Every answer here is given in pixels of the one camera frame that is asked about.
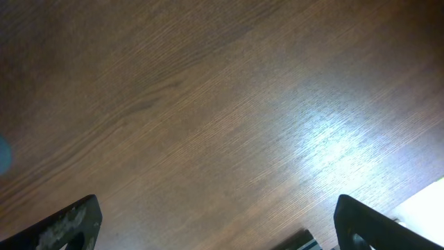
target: wood grain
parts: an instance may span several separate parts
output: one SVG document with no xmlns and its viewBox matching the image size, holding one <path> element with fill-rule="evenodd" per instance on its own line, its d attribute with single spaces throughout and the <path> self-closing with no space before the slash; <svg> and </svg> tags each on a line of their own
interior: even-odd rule
<svg viewBox="0 0 444 250">
<path fill-rule="evenodd" d="M 444 3 L 0 3 L 0 238 L 85 196 L 97 249 L 336 244 L 444 175 Z"/>
</svg>

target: wooden surface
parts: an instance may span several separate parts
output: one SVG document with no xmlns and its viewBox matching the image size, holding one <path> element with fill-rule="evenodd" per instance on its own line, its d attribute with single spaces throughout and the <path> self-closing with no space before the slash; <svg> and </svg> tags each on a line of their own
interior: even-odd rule
<svg viewBox="0 0 444 250">
<path fill-rule="evenodd" d="M 2 1 L 0 238 L 96 194 L 97 249 L 325 247 L 444 175 L 444 2 Z"/>
</svg>

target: black object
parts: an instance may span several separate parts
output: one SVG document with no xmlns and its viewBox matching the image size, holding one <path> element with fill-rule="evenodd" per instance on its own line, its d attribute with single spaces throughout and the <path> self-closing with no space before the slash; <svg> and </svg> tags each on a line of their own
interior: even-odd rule
<svg viewBox="0 0 444 250">
<path fill-rule="evenodd" d="M 334 226 L 341 250 L 370 249 L 370 246 L 376 250 L 444 250 L 344 194 L 339 196 L 334 211 Z"/>
<path fill-rule="evenodd" d="M 272 250 L 317 250 L 321 249 L 313 235 L 305 229 L 292 235 Z"/>
<path fill-rule="evenodd" d="M 95 195 L 88 195 L 0 242 L 1 250 L 92 250 L 102 223 Z"/>
</svg>

